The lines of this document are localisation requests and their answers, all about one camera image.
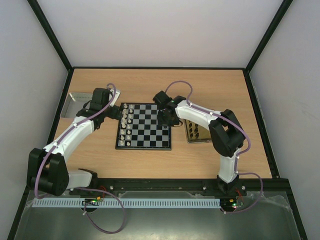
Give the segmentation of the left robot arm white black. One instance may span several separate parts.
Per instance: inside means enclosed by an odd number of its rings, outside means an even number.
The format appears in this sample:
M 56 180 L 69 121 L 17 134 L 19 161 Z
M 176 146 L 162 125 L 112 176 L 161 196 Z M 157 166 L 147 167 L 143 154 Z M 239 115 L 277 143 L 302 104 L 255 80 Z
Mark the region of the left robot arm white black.
M 37 199 L 60 196 L 66 190 L 90 186 L 94 172 L 86 169 L 68 171 L 67 161 L 79 144 L 101 127 L 105 118 L 119 119 L 115 103 L 121 92 L 113 83 L 96 88 L 91 100 L 78 111 L 70 126 L 43 148 L 34 148 L 28 156 L 26 185 Z

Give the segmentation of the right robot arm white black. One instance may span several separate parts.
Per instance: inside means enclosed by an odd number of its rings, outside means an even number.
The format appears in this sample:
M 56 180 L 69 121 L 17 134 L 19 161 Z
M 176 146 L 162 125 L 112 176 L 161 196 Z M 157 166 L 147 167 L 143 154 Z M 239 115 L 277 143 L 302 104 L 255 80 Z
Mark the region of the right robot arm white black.
M 158 106 L 157 123 L 164 127 L 178 125 L 181 120 L 193 122 L 209 131 L 214 149 L 220 155 L 217 176 L 218 191 L 229 196 L 238 187 L 239 156 L 241 148 L 248 138 L 235 114 L 226 109 L 214 111 L 203 108 L 183 96 L 169 97 L 164 91 L 153 97 Z

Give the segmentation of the black silver chess board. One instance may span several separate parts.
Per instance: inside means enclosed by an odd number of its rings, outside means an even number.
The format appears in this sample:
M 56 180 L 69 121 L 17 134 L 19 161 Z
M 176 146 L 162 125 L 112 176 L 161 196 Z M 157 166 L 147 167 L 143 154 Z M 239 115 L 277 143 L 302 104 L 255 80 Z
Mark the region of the black silver chess board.
M 123 102 L 118 123 L 115 149 L 117 150 L 168 150 L 172 149 L 171 128 L 160 126 L 155 103 Z

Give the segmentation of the silver tin lid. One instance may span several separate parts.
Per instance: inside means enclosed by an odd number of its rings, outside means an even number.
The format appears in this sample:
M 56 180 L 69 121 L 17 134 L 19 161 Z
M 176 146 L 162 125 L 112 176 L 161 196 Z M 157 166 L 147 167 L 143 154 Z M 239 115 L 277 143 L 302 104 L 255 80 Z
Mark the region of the silver tin lid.
M 60 117 L 74 119 L 78 111 L 83 108 L 83 105 L 92 99 L 92 96 L 92 93 L 70 92 L 62 107 Z

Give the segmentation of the gold tin box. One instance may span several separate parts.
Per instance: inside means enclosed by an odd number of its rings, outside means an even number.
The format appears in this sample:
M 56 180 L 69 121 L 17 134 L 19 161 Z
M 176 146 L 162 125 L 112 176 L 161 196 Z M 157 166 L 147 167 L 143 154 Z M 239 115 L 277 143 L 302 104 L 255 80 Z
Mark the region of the gold tin box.
M 186 141 L 188 144 L 211 143 L 210 131 L 192 121 L 183 120 Z

